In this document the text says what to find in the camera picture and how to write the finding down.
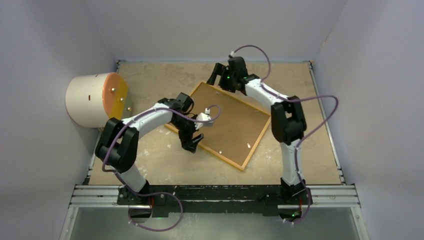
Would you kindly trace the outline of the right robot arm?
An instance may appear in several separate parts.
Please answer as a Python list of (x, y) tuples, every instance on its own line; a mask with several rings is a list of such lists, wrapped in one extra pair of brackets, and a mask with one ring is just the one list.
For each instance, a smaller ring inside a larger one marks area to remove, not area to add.
[(282, 200), (288, 204), (300, 198), (306, 189), (301, 166), (300, 144), (307, 129), (307, 123), (300, 99), (287, 96), (267, 86), (255, 74), (249, 74), (245, 60), (230, 57), (228, 64), (216, 63), (208, 85), (214, 85), (219, 77), (218, 86), (227, 92), (241, 92), (268, 107), (271, 116), (271, 132), (279, 142), (282, 154), (283, 173), (281, 177)]

